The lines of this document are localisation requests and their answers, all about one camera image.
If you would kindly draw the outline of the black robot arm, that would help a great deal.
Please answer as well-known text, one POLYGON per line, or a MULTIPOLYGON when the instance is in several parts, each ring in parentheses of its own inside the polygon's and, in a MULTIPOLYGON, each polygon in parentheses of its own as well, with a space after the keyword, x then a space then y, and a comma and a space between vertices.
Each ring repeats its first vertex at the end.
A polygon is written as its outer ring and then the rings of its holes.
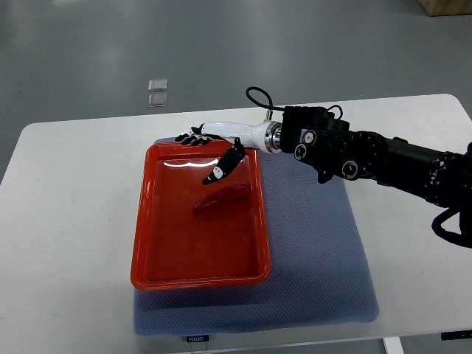
POLYGON ((259 125, 205 122, 176 137, 183 145, 206 145, 221 139, 230 148, 203 180, 227 177, 247 149, 287 153, 311 166, 324 184, 337 176, 348 181, 372 179, 415 195, 444 210, 431 223, 434 234, 454 245, 471 247, 471 152, 441 152, 379 133, 351 131, 331 108, 286 106, 282 121, 272 120, 275 107, 259 125))

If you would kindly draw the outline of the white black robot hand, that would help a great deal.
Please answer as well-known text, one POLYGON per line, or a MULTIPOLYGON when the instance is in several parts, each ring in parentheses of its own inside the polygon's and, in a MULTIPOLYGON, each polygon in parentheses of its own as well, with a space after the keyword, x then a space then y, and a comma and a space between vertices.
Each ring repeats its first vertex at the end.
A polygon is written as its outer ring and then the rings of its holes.
POLYGON ((280 152, 280 133, 282 124, 277 121, 264 121, 259 125, 234 122, 205 122, 202 126, 191 127, 190 132, 175 138, 182 145, 206 145, 210 136, 219 136, 233 145, 218 160, 212 172, 202 181, 208 185, 228 177, 242 162, 245 148, 259 149, 264 153, 280 152))

